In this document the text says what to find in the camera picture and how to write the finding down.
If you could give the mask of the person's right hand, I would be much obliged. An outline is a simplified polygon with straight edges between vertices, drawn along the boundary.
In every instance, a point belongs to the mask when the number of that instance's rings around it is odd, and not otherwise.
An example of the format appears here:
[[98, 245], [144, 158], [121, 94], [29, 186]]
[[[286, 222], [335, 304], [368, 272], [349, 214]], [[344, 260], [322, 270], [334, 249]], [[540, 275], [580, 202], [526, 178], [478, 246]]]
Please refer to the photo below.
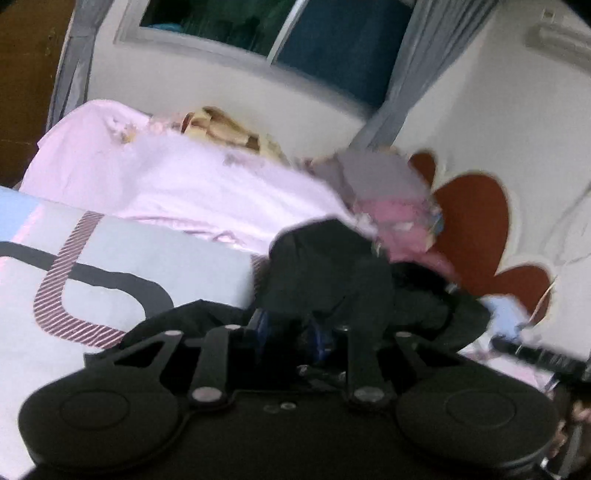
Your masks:
[[571, 394], [554, 396], [559, 424], [546, 469], [555, 479], [590, 478], [590, 402]]

